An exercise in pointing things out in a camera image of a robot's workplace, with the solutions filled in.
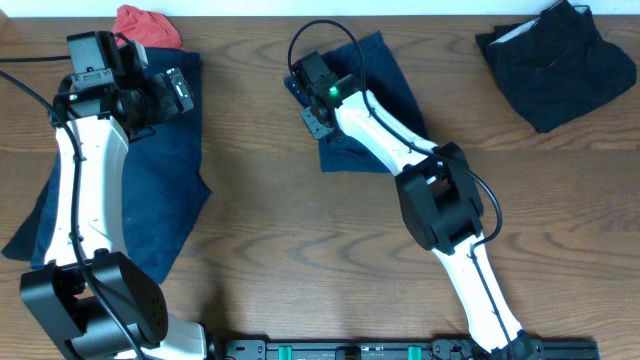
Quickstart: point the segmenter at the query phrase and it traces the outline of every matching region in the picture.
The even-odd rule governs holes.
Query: red cloth
[[[118,8],[116,23],[111,31],[122,33],[145,47],[184,50],[180,34],[164,15],[142,11],[135,6],[122,5]],[[118,39],[117,43],[120,46],[124,41]]]

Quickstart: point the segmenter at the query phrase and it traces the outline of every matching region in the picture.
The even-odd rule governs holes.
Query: wooden table
[[[382,30],[431,137],[457,142],[498,195],[502,235],[489,246],[514,314],[543,337],[587,337],[606,359],[640,354],[640,87],[550,134],[508,105],[473,35],[523,17],[340,21]],[[430,338],[467,333],[435,256],[413,241],[389,175],[323,174],[316,142],[282,86],[302,18],[177,18],[202,54],[202,177],[213,190],[162,284],[169,310],[219,335]],[[640,63],[640,18],[598,17],[603,36]],[[68,53],[68,34],[113,19],[11,20],[0,56]],[[295,53],[343,34],[316,27]],[[51,99],[69,62],[3,65]],[[44,110],[0,82],[0,245],[30,212],[56,152]],[[484,219],[487,229],[493,215]],[[57,358],[18,294],[23,262],[0,260],[1,357]]]

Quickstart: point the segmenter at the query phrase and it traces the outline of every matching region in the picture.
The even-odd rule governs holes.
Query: navy blue fabric
[[[161,283],[211,191],[199,173],[202,158],[200,54],[173,49],[146,51],[150,65],[145,71],[147,76],[179,67],[196,99],[194,109],[156,126],[154,136],[131,144],[124,163],[122,226],[127,251],[137,266],[156,283]],[[36,207],[36,214],[32,213],[25,221],[33,223],[33,217],[39,217],[35,238],[31,235],[33,231],[19,230],[7,245],[9,255],[16,255],[12,249],[28,250],[29,244],[35,243],[31,264],[36,269],[43,266],[44,255],[53,236],[59,186],[60,158],[57,156],[51,177],[40,196],[46,196],[44,207],[40,214],[37,214]]]
[[[411,131],[428,138],[418,103],[391,51],[385,45],[382,34],[376,32],[358,42],[364,55],[369,90],[391,115]],[[329,51],[322,57],[339,78],[349,74],[360,77],[360,59],[353,44]],[[284,85],[303,107],[309,106],[306,96],[293,86],[293,78],[285,78]],[[323,172],[389,172],[369,150],[350,137],[326,136],[318,142],[318,150]]]

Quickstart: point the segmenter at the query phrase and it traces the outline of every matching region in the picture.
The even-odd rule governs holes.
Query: cable
[[[495,304],[493,296],[491,295],[491,291],[489,291],[489,287],[488,287],[488,285],[487,285],[487,283],[485,281],[485,278],[484,278],[484,276],[482,274],[482,270],[480,269],[480,265],[478,264],[478,258],[477,258],[476,254],[475,254],[475,250],[476,250],[476,248],[478,246],[484,245],[484,244],[488,243],[489,241],[495,239],[498,236],[498,234],[500,233],[500,231],[502,230],[502,209],[500,208],[500,204],[498,203],[498,199],[496,198],[495,194],[493,193],[493,191],[491,190],[489,185],[487,185],[478,175],[476,175],[473,171],[471,171],[465,164],[462,164],[462,163],[460,163],[460,162],[458,162],[456,160],[450,159],[450,158],[448,158],[446,156],[442,156],[442,155],[436,154],[433,151],[431,151],[430,149],[422,149],[422,148],[416,146],[415,143],[406,140],[403,136],[398,134],[398,132],[395,131],[395,129],[393,129],[392,127],[387,125],[382,119],[380,119],[380,117],[376,113],[375,109],[371,106],[371,104],[369,104],[369,99],[367,98],[367,72],[366,72],[365,65],[364,65],[364,55],[362,54],[362,49],[360,48],[360,44],[358,43],[356,38],[353,36],[353,34],[346,27],[344,27],[342,24],[340,24],[340,23],[338,23],[336,21],[333,21],[333,20],[326,20],[326,19],[314,20],[314,21],[311,21],[311,22],[305,24],[304,26],[302,26],[300,28],[300,30],[298,30],[298,32],[296,32],[296,34],[291,39],[291,43],[289,44],[289,51],[287,53],[287,64],[289,66],[289,72],[292,74],[294,79],[295,79],[295,74],[294,74],[294,71],[292,69],[292,64],[291,64],[291,54],[293,52],[293,46],[295,45],[295,42],[298,40],[298,37],[300,36],[300,34],[302,34],[302,32],[304,30],[306,30],[307,28],[309,28],[310,26],[313,26],[315,24],[329,24],[329,25],[336,26],[340,30],[342,30],[345,34],[347,34],[349,39],[351,39],[351,42],[355,46],[355,48],[356,48],[356,50],[358,52],[358,57],[360,59],[360,81],[361,81],[360,87],[361,87],[361,92],[362,92],[362,98],[364,100],[364,104],[365,104],[367,110],[369,111],[371,117],[373,117],[378,122],[378,124],[380,124],[380,126],[382,126],[386,131],[388,131],[391,135],[393,135],[396,139],[398,139],[398,141],[400,141],[401,143],[403,143],[404,145],[409,147],[409,149],[411,151],[415,151],[417,153],[420,153],[420,154],[426,155],[426,156],[433,156],[435,159],[440,160],[443,163],[458,167],[459,169],[464,171],[467,175],[469,175],[471,178],[473,178],[473,180],[478,185],[480,185],[482,190],[484,190],[484,192],[489,197],[489,200],[491,201],[491,204],[493,205],[493,208],[495,209],[495,212],[496,212],[496,227],[494,228],[493,232],[491,232],[491,234],[489,236],[487,236],[483,240],[478,241],[478,242],[476,242],[476,243],[471,245],[471,251],[470,251],[471,252],[471,256],[470,256],[470,258],[473,261],[473,263],[474,263],[474,265],[476,267],[476,270],[478,271],[478,275],[480,276],[480,280],[482,281],[482,284],[483,284],[484,289],[485,289],[485,291],[487,293],[487,296],[489,297],[491,305],[493,306],[493,310],[494,310],[494,313],[495,313],[496,317],[498,318],[498,322],[500,323],[500,327],[502,328],[502,331],[504,332],[504,335],[507,338],[507,344],[510,345],[511,344],[511,338],[509,337],[509,334],[508,334],[508,332],[506,330],[504,322],[502,321],[502,317],[500,316],[500,313],[498,312],[498,308],[497,308],[497,306]]]
[[[140,348],[140,345],[137,343],[136,339],[133,337],[133,334],[131,333],[131,331],[129,331],[129,328],[127,327],[127,325],[124,323],[124,321],[122,321],[120,316],[118,316],[118,314],[115,312],[111,304],[109,304],[109,301],[102,293],[102,290],[100,290],[100,288],[96,285],[96,280],[93,277],[93,275],[89,273],[89,269],[84,263],[84,259],[82,257],[82,251],[80,249],[80,235],[78,234],[78,227],[79,227],[78,226],[78,200],[80,195],[79,194],[80,168],[82,163],[82,155],[80,154],[80,146],[78,145],[78,141],[76,140],[75,135],[69,128],[69,125],[67,125],[67,123],[63,121],[62,118],[60,118],[60,116],[55,112],[53,107],[45,99],[43,99],[42,96],[38,95],[35,91],[31,90],[28,86],[21,83],[19,80],[15,79],[14,77],[5,73],[4,71],[0,70],[0,77],[3,77],[4,79],[8,80],[10,83],[14,84],[18,88],[20,88],[22,91],[27,93],[29,96],[34,98],[36,101],[38,101],[40,105],[42,105],[45,109],[47,109],[47,111],[49,111],[49,114],[51,114],[51,116],[55,118],[55,120],[57,121],[57,124],[60,125],[64,129],[67,136],[69,136],[69,140],[71,141],[71,146],[73,147],[73,160],[75,164],[74,171],[73,171],[73,188],[71,190],[71,230],[69,232],[69,238],[71,239],[73,252],[75,253],[76,260],[78,261],[78,267],[80,268],[80,273],[82,274],[84,281],[87,283],[87,285],[89,285],[89,288],[93,292],[93,295],[96,297],[96,299],[98,299],[98,302],[100,302],[100,305],[102,305],[104,310],[109,314],[111,319],[113,319],[113,321],[116,323],[120,331],[122,331],[124,336],[127,338],[127,341],[135,351],[136,356],[141,360],[146,359],[146,357],[144,356],[144,353],[142,352],[142,349]]]
[[[59,60],[70,60],[71,56],[63,55],[63,56],[45,56],[38,58],[0,58],[0,63],[2,62],[42,62],[42,61],[59,61]]]

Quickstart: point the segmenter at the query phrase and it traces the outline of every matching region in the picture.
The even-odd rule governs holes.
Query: cloth
[[[131,260],[156,283],[166,278],[211,191],[200,178],[202,86],[200,55],[174,49],[146,49],[152,76],[179,67],[196,106],[156,125],[156,134],[130,144],[122,174],[122,227]],[[41,268],[55,227],[60,158],[36,207],[2,250],[10,259]]]
[[[566,0],[525,24],[476,35],[511,106],[539,133],[610,102],[636,83],[636,65],[606,42],[588,6]]]
[[[116,23],[111,32],[122,33],[144,47],[184,50],[180,34],[164,15],[143,11],[131,5],[118,8]],[[124,41],[117,39],[116,43],[121,46]]]
[[[414,133],[427,139],[427,130],[418,103],[391,51],[385,45],[382,34],[376,32],[358,42],[364,55],[369,90],[398,121]],[[353,44],[329,51],[322,57],[329,69],[335,72],[339,78],[349,74],[360,76],[360,61]],[[298,90],[298,87],[293,86],[293,78],[285,78],[284,85],[303,107],[309,106],[309,100],[306,96]],[[318,152],[323,172],[389,172],[367,148],[348,136],[328,135],[320,139]]]

